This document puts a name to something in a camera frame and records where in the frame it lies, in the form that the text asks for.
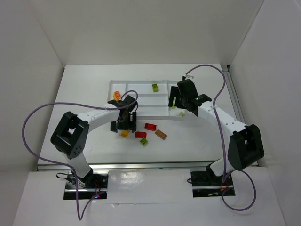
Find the orange lego plate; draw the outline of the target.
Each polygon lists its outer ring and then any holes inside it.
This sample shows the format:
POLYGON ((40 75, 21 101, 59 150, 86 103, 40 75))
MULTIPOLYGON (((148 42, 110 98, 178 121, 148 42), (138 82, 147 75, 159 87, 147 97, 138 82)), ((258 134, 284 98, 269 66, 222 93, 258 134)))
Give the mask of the orange lego plate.
POLYGON ((127 138, 129 135, 130 131, 129 130, 123 130, 120 134, 121 137, 127 138))

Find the yellow oval lego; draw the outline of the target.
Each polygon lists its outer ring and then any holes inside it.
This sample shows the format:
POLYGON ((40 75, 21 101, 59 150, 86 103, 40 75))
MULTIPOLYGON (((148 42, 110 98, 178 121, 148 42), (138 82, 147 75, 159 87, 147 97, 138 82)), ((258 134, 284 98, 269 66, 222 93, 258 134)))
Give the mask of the yellow oval lego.
POLYGON ((121 99, 121 93, 119 91, 115 91, 113 93, 113 99, 119 101, 121 99))

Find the light green lego block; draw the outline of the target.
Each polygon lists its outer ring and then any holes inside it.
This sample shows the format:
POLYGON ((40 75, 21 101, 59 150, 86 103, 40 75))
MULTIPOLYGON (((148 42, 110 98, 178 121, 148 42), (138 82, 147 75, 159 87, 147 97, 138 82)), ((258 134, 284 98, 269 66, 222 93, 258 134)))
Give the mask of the light green lego block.
POLYGON ((171 106, 172 109, 175 109, 175 102, 176 102, 176 97, 173 98, 173 104, 171 106))

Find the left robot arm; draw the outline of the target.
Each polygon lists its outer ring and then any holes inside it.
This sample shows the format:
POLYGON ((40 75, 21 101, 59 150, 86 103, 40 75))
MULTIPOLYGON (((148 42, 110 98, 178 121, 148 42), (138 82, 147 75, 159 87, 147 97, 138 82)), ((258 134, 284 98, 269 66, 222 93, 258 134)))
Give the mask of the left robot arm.
POLYGON ((107 123, 115 133, 119 130, 135 132, 137 108, 137 101, 128 95, 124 100, 108 101, 100 109, 79 114, 66 112, 62 116, 50 141, 65 156, 82 185, 88 187, 98 180, 83 154, 88 134, 107 123))

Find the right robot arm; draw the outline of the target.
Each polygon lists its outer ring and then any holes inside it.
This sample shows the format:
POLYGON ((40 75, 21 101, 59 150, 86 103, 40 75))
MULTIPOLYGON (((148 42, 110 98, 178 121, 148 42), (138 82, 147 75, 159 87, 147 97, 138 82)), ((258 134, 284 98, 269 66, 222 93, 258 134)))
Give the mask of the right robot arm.
POLYGON ((231 117, 207 95, 199 95, 194 82, 185 79, 170 88, 169 107, 185 109, 217 128, 222 136, 222 158, 206 166, 209 180, 242 171, 264 157, 259 128, 231 117))

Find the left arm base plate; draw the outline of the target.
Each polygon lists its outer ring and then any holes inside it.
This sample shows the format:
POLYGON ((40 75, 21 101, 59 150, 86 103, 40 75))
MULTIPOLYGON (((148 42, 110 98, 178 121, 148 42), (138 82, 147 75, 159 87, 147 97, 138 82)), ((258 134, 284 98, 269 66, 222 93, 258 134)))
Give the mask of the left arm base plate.
MULTIPOLYGON (((64 200, 76 200, 76 184, 75 177, 72 172, 67 173, 57 173, 56 177, 60 180, 65 181, 64 189, 64 200)), ((92 181, 84 184, 79 180, 79 200, 89 200, 94 198, 96 200, 107 199, 107 186, 108 186, 108 172, 98 172, 93 177, 92 181)))

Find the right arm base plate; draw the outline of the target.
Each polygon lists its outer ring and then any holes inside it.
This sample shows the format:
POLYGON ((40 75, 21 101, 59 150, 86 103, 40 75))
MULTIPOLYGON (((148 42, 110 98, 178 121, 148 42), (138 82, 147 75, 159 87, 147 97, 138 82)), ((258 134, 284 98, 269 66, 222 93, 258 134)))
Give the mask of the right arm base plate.
POLYGON ((218 197, 225 192, 225 196, 235 196, 235 189, 231 176, 222 182, 222 176, 210 179, 205 171, 192 171, 187 182, 192 185, 194 198, 218 197))

